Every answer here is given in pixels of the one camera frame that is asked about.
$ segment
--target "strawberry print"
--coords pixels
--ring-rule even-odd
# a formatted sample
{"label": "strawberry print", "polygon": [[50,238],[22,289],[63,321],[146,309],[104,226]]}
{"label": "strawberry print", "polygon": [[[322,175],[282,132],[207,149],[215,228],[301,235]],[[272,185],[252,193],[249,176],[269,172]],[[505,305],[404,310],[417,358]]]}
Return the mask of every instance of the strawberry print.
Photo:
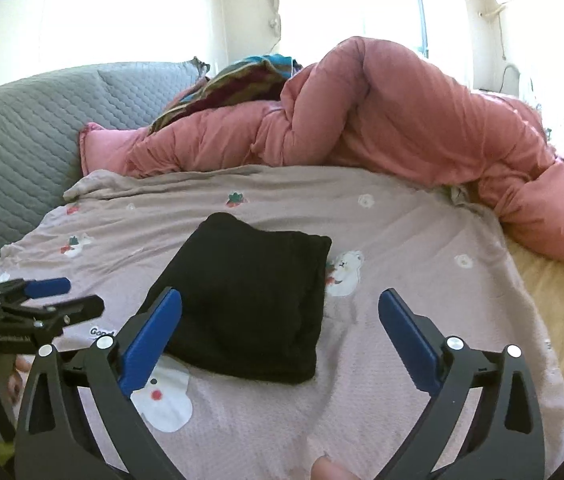
{"label": "strawberry print", "polygon": [[75,258],[78,254],[82,252],[82,249],[85,245],[91,244],[93,238],[91,238],[88,234],[83,233],[80,236],[71,236],[69,237],[68,243],[60,247],[60,254],[64,254],[64,256],[69,258]]}
{"label": "strawberry print", "polygon": [[232,192],[229,195],[229,200],[226,202],[227,207],[238,207],[240,204],[246,202],[246,199],[242,193],[238,193],[237,191]]}

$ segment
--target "gray quilted cushion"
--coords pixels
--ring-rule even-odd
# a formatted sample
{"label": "gray quilted cushion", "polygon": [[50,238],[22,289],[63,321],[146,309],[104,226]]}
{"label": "gray quilted cushion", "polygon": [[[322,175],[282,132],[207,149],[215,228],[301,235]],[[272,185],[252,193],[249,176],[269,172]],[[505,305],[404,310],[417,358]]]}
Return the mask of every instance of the gray quilted cushion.
{"label": "gray quilted cushion", "polygon": [[82,175],[78,131],[150,124],[201,75],[201,63],[128,62],[68,68],[0,86],[0,248],[62,204]]}

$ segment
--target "metal screw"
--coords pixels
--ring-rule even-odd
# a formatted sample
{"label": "metal screw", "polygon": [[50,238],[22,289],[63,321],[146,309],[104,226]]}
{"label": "metal screw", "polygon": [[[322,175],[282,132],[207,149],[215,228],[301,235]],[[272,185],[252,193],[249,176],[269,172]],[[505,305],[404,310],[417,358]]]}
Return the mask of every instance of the metal screw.
{"label": "metal screw", "polygon": [[103,335],[95,342],[95,345],[101,350],[111,348],[113,346],[113,338],[110,335]]}
{"label": "metal screw", "polygon": [[522,350],[519,346],[509,345],[507,346],[507,354],[511,357],[520,357],[522,355]]}
{"label": "metal screw", "polygon": [[464,348],[464,341],[459,337],[450,337],[446,340],[446,345],[452,350],[461,350]]}
{"label": "metal screw", "polygon": [[52,351],[53,347],[51,345],[43,345],[40,347],[40,350],[38,350],[38,355],[40,357],[46,357],[47,355],[50,355]]}

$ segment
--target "pink pillow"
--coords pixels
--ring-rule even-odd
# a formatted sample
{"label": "pink pillow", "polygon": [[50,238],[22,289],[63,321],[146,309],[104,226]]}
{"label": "pink pillow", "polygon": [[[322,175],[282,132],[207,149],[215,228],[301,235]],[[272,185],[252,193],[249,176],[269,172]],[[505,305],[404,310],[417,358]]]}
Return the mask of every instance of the pink pillow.
{"label": "pink pillow", "polygon": [[95,170],[124,174],[128,152],[148,131],[148,126],[137,130],[105,130],[96,123],[86,124],[78,137],[83,175]]}

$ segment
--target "pink comforter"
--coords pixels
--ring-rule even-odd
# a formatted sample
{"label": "pink comforter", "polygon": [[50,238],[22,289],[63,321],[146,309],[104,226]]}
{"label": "pink comforter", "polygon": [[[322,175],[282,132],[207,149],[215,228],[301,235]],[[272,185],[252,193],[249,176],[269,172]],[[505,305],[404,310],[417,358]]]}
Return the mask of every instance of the pink comforter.
{"label": "pink comforter", "polygon": [[564,260],[564,160],[539,116],[471,92],[390,41],[350,38],[284,86],[281,101],[198,112],[138,142],[125,173],[329,164],[425,186],[470,184],[512,238]]}

